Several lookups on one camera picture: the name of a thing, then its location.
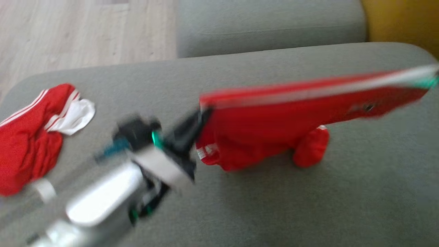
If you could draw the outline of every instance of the gray upholstery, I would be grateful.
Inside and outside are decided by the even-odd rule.
[[[96,103],[91,123],[66,137],[49,179],[57,184],[108,144],[116,121],[156,115],[168,129],[196,107],[201,92],[435,63],[408,44],[301,47],[174,61],[57,71],[32,76],[6,96],[0,118],[63,82]],[[302,170],[289,153],[241,172],[198,162],[191,195],[171,193],[121,246],[437,246],[439,244],[439,90],[377,120],[329,126],[323,162]],[[62,212],[78,189],[113,168],[94,167],[46,208],[20,220],[0,219],[1,246],[25,237]],[[27,197],[3,199],[0,217]]]
[[[360,0],[179,0],[179,58],[364,42]]]

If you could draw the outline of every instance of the white fabric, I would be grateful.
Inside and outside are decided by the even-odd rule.
[[[70,103],[66,115],[59,118],[47,131],[72,135],[84,128],[93,119],[95,112],[94,103],[90,100],[74,100]]]

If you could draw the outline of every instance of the white plastic part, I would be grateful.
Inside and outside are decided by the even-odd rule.
[[[80,226],[98,225],[124,203],[143,180],[137,165],[125,163],[70,201],[66,206],[67,216]]]
[[[179,194],[186,193],[194,186],[186,172],[155,146],[134,153],[131,158]]]
[[[34,188],[41,197],[41,200],[44,203],[48,203],[54,197],[56,197],[56,191],[53,185],[49,182],[49,180],[45,178],[40,178],[30,184],[32,188]]]
[[[78,230],[75,229],[73,225],[65,221],[58,220],[46,230],[46,234],[50,239],[50,243],[57,243],[59,246],[68,246],[68,244],[77,241],[77,231]]]

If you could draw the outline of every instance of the teal accent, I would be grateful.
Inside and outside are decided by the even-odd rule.
[[[158,132],[152,132],[152,142],[154,143],[154,146],[158,148],[162,148],[162,138],[160,137],[160,133]]]
[[[136,211],[136,210],[134,210],[134,209],[133,209],[133,210],[131,210],[131,215],[132,215],[132,216],[133,216],[133,218],[134,218],[134,219],[136,219],[136,220],[137,220],[137,219],[139,218],[139,214],[138,214],[138,213],[137,213],[137,211]]]
[[[117,139],[113,142],[113,145],[109,146],[108,148],[106,148],[104,150],[103,155],[105,157],[110,157],[116,153],[119,153],[125,149],[129,149],[130,148],[130,143],[128,142],[127,139]]]
[[[430,89],[439,83],[439,77],[426,78],[415,83],[416,87]]]

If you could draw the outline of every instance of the black plastic part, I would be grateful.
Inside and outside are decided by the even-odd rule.
[[[164,145],[171,152],[187,157],[212,112],[213,108],[208,108],[203,112],[197,109],[165,136]]]
[[[187,173],[187,175],[192,180],[195,180],[195,168],[197,167],[197,164],[194,161],[190,160],[189,158],[178,156],[173,152],[167,150],[166,147],[163,148],[163,151],[169,158],[171,158],[173,161],[179,164],[180,167]],[[148,187],[149,189],[152,189],[150,183],[148,183]],[[159,204],[161,203],[162,199],[164,198],[164,196],[167,194],[168,191],[169,191],[169,186],[161,182],[160,192],[154,199],[152,199],[147,205],[145,205],[141,209],[139,213],[139,217],[144,218],[150,216],[155,211],[155,209],[159,206]]]
[[[40,239],[40,235],[38,233],[34,233],[26,239],[26,245],[34,244],[38,239]]]
[[[140,116],[135,116],[118,125],[118,131],[113,135],[113,140],[125,138],[133,151],[140,150],[153,143],[152,132],[161,129],[160,122],[156,119],[145,123]]]

